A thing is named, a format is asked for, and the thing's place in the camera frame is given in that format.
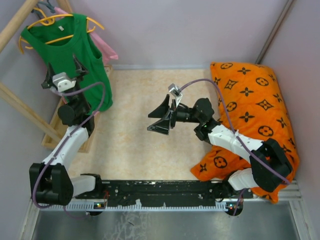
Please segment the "green tank top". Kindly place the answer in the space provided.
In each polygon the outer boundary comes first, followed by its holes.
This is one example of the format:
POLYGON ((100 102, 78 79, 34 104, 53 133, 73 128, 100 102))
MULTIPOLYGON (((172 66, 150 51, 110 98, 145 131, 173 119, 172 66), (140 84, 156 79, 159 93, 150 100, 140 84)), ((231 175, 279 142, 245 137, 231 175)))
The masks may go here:
POLYGON ((102 54, 87 36, 86 31, 80 26, 77 27, 77 33, 72 39, 55 42, 45 45, 44 38, 27 36, 31 40, 33 49, 40 55, 45 64, 50 63, 56 74, 65 72, 70 78, 75 77, 76 67, 73 61, 73 54, 88 69, 89 74, 84 76, 80 82, 83 89, 96 82, 103 82, 105 85, 105 97, 99 108, 100 112, 108 110, 113 104, 112 89, 109 78, 105 71, 102 54))

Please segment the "yellow clothes hanger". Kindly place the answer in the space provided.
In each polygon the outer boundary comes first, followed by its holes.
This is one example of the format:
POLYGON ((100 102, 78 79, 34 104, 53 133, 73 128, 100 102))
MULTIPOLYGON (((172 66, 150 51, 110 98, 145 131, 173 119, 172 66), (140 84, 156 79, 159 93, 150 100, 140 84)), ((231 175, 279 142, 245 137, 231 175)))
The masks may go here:
POLYGON ((77 27, 80 26, 85 32, 94 32, 96 27, 104 30, 105 27, 95 19, 88 17, 84 14, 79 13, 63 13, 56 14, 49 17, 45 17, 41 20, 26 26, 18 39, 18 47, 22 54, 25 53, 23 50, 22 43, 27 44, 26 49, 33 49, 31 40, 29 40, 28 35, 35 37, 44 38, 42 41, 45 45, 51 45, 56 42, 61 42, 64 40, 72 39, 77 31, 77 27))

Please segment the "orange patterned pillowcase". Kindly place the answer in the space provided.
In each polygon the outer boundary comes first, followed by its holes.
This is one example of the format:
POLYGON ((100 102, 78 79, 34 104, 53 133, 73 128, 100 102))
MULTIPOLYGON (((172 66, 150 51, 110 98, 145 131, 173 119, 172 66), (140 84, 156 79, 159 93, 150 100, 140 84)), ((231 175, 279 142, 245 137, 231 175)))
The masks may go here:
MULTIPOLYGON (((266 141, 275 139, 292 165, 288 176, 291 182, 298 170, 300 159, 295 145, 289 114, 274 71, 265 65, 242 62, 212 62, 212 80, 220 89, 226 110, 235 130, 249 138, 266 141)), ((225 179, 237 170, 251 165, 230 151, 212 146, 190 172, 200 181, 225 179)), ((255 195, 271 203, 279 201, 281 184, 273 192, 260 187, 252 188, 255 195)))

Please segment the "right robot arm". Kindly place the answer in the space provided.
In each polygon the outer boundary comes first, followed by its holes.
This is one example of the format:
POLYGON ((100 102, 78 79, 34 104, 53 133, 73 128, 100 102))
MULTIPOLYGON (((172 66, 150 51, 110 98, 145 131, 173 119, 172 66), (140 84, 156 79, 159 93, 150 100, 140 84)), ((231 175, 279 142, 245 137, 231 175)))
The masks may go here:
POLYGON ((214 110, 208 98, 198 99, 193 107, 171 100, 164 101, 147 116, 157 121, 147 127, 150 132, 168 135, 177 122, 196 123, 195 135, 200 141, 221 147, 250 164, 227 177, 223 192, 235 198, 243 189, 261 188, 271 193, 280 185, 289 185, 293 167, 280 144, 273 138, 258 140, 228 129, 213 118, 214 110))

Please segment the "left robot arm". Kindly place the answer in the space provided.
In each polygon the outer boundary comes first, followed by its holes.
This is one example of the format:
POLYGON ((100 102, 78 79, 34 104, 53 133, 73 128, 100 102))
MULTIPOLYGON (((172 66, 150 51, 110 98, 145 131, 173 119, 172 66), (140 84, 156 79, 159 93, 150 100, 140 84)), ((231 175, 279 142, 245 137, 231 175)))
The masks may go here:
POLYGON ((33 163, 29 168, 31 199, 39 209, 52 205, 67 206, 71 200, 87 193, 97 199, 103 195, 104 186, 98 174, 82 173, 70 178, 68 169, 82 145, 90 138, 95 129, 95 114, 100 110, 92 107, 84 92, 101 86, 102 95, 106 95, 106 86, 99 81, 84 88, 80 83, 89 74, 89 70, 72 56, 75 65, 75 76, 69 77, 66 72, 55 73, 51 64, 43 89, 65 97, 68 102, 58 108, 58 117, 67 127, 66 132, 54 150, 41 162, 33 163))

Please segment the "pink shirt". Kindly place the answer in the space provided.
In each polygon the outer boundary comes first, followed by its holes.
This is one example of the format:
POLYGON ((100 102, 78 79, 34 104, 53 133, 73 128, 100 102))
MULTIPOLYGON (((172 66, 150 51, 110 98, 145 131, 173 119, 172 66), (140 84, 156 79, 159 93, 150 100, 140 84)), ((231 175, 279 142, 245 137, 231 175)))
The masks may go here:
POLYGON ((89 32, 87 36, 91 39, 97 49, 101 52, 103 64, 106 66, 110 60, 118 60, 118 54, 96 33, 89 32))

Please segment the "teal clothes hanger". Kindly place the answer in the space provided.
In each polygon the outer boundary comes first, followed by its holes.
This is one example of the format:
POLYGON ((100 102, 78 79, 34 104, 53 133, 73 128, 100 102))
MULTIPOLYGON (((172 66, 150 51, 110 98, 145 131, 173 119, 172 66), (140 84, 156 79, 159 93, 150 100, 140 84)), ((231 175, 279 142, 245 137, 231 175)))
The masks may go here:
POLYGON ((53 14, 56 12, 55 7, 50 3, 50 0, 40 0, 38 1, 38 4, 46 6, 49 9, 49 11, 53 14))

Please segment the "wooden clothes rack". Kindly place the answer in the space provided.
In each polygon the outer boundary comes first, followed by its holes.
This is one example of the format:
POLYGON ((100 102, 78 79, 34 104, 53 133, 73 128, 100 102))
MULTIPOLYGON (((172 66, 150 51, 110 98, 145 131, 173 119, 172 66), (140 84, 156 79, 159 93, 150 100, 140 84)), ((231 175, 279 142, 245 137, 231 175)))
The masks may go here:
POLYGON ((49 124, 58 96, 41 88, 46 66, 33 50, 22 50, 22 29, 35 21, 36 0, 0 2, 0 155, 38 154, 44 136, 60 141, 49 124))

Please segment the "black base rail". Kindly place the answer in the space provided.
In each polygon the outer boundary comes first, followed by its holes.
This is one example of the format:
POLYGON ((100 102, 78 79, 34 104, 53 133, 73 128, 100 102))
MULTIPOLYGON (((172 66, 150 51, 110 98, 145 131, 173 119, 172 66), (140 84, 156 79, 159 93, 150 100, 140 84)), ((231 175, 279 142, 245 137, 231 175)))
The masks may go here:
POLYGON ((102 180, 98 188, 49 211, 88 212, 226 212, 239 215, 250 189, 235 191, 225 182, 197 180, 102 180))

